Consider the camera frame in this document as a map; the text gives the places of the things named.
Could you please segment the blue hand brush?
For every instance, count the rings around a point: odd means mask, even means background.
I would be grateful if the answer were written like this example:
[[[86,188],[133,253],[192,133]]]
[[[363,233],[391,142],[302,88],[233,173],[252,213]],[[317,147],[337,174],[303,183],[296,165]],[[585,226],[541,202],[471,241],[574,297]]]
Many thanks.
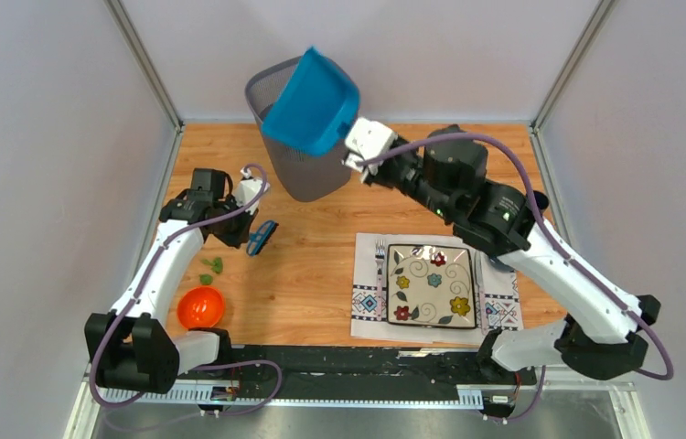
[[[279,224],[274,220],[267,220],[256,231],[251,232],[246,245],[246,253],[250,257],[258,255],[273,236]]]

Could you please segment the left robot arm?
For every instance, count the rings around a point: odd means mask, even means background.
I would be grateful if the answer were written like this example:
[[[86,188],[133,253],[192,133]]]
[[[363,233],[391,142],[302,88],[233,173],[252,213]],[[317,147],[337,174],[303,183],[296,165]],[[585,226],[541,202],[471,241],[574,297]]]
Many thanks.
[[[93,313],[84,326],[93,397],[101,389],[165,394],[178,376],[201,368],[212,379],[231,374],[235,357],[229,333],[197,324],[180,337],[166,331],[177,288],[207,238],[239,248],[250,236],[259,200],[269,190],[257,164],[233,182],[224,171],[197,168],[188,188],[161,208],[155,239],[134,279],[107,313]]]

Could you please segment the blue dustpan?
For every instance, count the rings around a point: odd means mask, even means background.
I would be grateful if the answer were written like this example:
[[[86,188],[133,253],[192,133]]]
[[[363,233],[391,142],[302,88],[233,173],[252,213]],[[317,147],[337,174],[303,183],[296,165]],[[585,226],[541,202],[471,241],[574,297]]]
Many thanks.
[[[359,88],[316,48],[308,48],[271,110],[262,131],[270,139],[313,157],[333,150],[357,118]]]

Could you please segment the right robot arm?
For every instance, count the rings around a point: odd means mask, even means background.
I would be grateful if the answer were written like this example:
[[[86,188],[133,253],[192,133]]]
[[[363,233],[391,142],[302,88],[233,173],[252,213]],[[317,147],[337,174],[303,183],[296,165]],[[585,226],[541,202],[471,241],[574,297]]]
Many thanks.
[[[553,323],[489,332],[476,361],[491,383],[528,367],[564,365],[593,380],[642,373],[660,303],[615,285],[562,240],[544,217],[536,191],[513,151],[499,140],[447,126],[409,142],[382,123],[348,134],[345,162],[366,185],[393,188],[430,210],[467,246],[525,274],[560,303]]]

